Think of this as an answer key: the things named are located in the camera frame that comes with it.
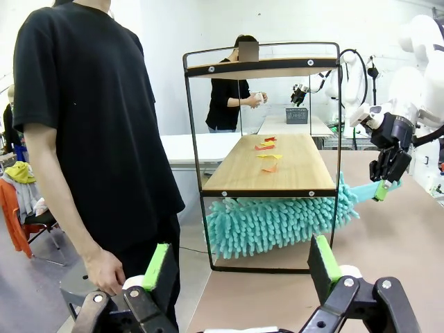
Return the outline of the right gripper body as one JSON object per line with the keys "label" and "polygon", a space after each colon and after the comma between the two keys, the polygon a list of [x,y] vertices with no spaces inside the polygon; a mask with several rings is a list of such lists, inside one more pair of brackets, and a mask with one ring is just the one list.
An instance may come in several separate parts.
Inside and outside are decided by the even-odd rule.
{"label": "right gripper body", "polygon": [[380,149],[398,148],[407,152],[413,129],[413,124],[407,118],[387,112],[380,127],[372,132],[370,142]]}

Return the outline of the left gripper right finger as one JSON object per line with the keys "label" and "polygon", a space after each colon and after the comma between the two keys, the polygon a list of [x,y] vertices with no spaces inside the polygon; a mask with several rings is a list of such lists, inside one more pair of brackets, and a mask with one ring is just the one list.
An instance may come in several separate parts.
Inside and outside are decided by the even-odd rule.
{"label": "left gripper right finger", "polygon": [[370,284],[341,271],[325,236],[313,236],[307,260],[320,306],[301,332],[340,332],[347,320],[369,332],[420,332],[401,282],[382,277]]}

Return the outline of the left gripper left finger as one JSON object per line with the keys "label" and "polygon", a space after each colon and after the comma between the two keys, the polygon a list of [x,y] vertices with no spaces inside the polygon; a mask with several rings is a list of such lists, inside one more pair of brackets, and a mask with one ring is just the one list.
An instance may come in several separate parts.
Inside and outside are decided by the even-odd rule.
{"label": "left gripper left finger", "polygon": [[72,331],[177,332],[167,317],[177,275],[171,245],[157,245],[145,274],[127,279],[119,295],[93,291],[86,296]]}

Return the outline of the person's right hand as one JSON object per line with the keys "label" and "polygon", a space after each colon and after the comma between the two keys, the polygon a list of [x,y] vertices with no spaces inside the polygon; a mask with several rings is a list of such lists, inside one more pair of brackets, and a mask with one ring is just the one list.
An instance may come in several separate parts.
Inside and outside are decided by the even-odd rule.
{"label": "person's right hand", "polygon": [[110,296],[121,293],[126,277],[122,263],[112,253],[99,248],[83,261],[91,283]]}

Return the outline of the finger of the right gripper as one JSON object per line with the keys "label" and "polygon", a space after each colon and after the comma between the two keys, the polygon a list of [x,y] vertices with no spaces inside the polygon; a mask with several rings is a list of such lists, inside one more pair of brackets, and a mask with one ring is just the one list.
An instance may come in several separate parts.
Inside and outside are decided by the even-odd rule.
{"label": "finger of the right gripper", "polygon": [[392,182],[386,180],[386,173],[391,158],[391,149],[383,149],[379,152],[378,158],[369,164],[370,180],[377,183],[377,188],[373,196],[375,201],[383,201],[386,198]]}
{"label": "finger of the right gripper", "polygon": [[383,150],[383,188],[399,182],[411,162],[411,156],[403,149]]}

